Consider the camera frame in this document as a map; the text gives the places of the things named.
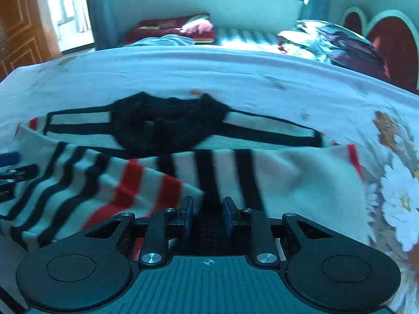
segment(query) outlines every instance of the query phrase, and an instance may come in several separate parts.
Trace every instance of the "striped sweater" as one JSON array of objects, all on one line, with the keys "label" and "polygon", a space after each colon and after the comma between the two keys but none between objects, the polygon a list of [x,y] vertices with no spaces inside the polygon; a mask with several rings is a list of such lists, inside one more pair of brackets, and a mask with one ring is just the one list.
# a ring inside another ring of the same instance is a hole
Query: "striped sweater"
[{"label": "striped sweater", "polygon": [[[224,237],[225,196],[238,208],[276,218],[296,212],[366,240],[354,146],[332,147],[316,130],[232,110],[206,94],[139,93],[51,112],[20,125],[15,140],[22,163],[37,164],[39,174],[0,203],[0,229],[28,251],[123,211],[144,217],[178,207],[186,195],[201,218],[206,255],[223,253],[212,243]],[[140,248],[138,240],[134,258]]]}]

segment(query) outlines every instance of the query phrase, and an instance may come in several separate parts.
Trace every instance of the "pillow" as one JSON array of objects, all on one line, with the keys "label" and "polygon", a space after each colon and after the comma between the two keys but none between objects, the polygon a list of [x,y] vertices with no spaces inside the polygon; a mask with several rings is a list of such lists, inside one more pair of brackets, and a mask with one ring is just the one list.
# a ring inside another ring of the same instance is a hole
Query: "pillow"
[{"label": "pillow", "polygon": [[143,20],[130,31],[125,44],[129,45],[146,37],[162,37],[177,34],[190,37],[195,43],[212,43],[215,40],[214,26],[209,14],[196,14],[164,20]]}]

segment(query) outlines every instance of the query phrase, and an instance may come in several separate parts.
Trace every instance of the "floral pattern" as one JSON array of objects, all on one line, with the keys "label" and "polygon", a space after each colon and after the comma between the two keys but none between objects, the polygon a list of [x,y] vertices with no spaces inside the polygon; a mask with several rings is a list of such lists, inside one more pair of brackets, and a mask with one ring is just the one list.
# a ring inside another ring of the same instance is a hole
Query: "floral pattern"
[{"label": "floral pattern", "polygon": [[376,111],[377,139],[358,131],[365,178],[370,244],[390,256],[401,271],[401,286],[390,308],[419,314],[419,163],[409,124],[394,108]]}]

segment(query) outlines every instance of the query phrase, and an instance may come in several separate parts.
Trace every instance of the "blue cloth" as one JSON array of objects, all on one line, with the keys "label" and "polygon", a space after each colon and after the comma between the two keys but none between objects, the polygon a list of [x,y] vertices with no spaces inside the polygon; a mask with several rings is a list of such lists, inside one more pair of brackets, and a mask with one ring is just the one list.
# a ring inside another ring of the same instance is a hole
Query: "blue cloth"
[{"label": "blue cloth", "polygon": [[190,37],[184,37],[177,34],[167,34],[162,37],[146,37],[125,47],[135,46],[192,46],[195,40]]},{"label": "blue cloth", "polygon": [[326,21],[329,15],[329,0],[309,0],[300,12],[300,20]]},{"label": "blue cloth", "polygon": [[109,0],[87,0],[97,51],[118,47],[118,32]]}]

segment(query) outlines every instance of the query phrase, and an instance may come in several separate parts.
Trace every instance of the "blue curtain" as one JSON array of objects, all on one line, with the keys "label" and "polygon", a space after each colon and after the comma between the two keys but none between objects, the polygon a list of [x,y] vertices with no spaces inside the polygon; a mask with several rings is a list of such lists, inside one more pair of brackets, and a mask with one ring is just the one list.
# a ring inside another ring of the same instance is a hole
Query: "blue curtain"
[{"label": "blue curtain", "polygon": [[300,20],[327,21],[329,15],[329,0],[309,0],[300,12]]},{"label": "blue curtain", "polygon": [[96,50],[118,46],[118,32],[109,0],[87,0]]}]

